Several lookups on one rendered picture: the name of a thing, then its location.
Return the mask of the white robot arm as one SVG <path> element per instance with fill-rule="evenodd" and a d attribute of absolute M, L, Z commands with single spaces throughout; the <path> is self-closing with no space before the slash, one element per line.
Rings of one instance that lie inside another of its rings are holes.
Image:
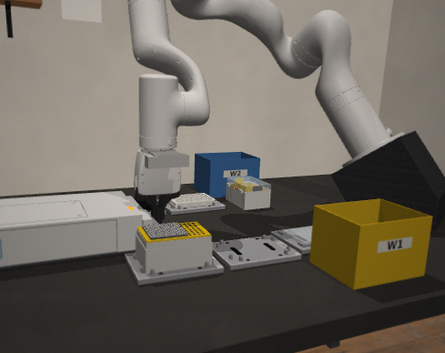
<path fill-rule="evenodd" d="M 170 44 L 166 0 L 127 1 L 135 59 L 165 74 L 139 77 L 139 146 L 151 154 L 145 155 L 145 167 L 188 167 L 189 155 L 172 148 L 177 147 L 179 126 L 208 121 L 205 79 L 196 63 Z M 281 13 L 269 0 L 170 1 L 187 18 L 222 19 L 247 30 L 292 78 L 307 77 L 321 66 L 317 100 L 352 158 L 342 167 L 405 135 L 392 136 L 385 128 L 352 74 L 350 29 L 338 12 L 318 12 L 289 37 Z M 178 83 L 186 92 L 178 91 Z"/>

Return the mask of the blue open-top bin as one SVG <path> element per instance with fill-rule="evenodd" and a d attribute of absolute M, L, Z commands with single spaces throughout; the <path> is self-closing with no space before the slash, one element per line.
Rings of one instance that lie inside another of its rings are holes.
<path fill-rule="evenodd" d="M 195 154 L 194 189 L 213 198 L 226 197 L 227 177 L 259 179 L 260 158 L 244 152 Z"/>

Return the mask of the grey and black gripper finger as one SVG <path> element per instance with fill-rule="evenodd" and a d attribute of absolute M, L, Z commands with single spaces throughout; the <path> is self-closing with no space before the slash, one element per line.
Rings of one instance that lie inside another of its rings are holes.
<path fill-rule="evenodd" d="M 156 196 L 141 196 L 138 194 L 138 189 L 137 189 L 135 193 L 135 199 L 139 201 L 146 201 L 151 206 L 151 216 L 159 224 L 159 208 Z"/>
<path fill-rule="evenodd" d="M 163 219 L 165 219 L 165 207 L 167 203 L 174 198 L 180 197 L 180 191 L 175 194 L 169 195 L 159 195 L 158 208 L 159 208 L 159 224 L 163 224 Z"/>

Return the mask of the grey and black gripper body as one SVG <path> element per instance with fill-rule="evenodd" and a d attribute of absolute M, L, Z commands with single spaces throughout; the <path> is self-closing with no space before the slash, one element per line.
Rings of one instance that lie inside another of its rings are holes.
<path fill-rule="evenodd" d="M 145 155 L 151 155 L 143 147 L 137 150 L 135 164 L 134 189 L 136 177 L 138 194 L 141 196 L 157 196 L 175 194 L 181 188 L 180 167 L 147 169 Z M 142 176 L 141 176 L 142 175 Z"/>

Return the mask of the yellow open-top bin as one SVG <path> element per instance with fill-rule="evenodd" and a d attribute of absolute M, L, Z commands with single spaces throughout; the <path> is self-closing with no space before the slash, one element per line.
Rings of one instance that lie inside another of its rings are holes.
<path fill-rule="evenodd" d="M 309 262 L 353 290 L 422 277 L 432 218 L 383 199 L 314 206 Z"/>

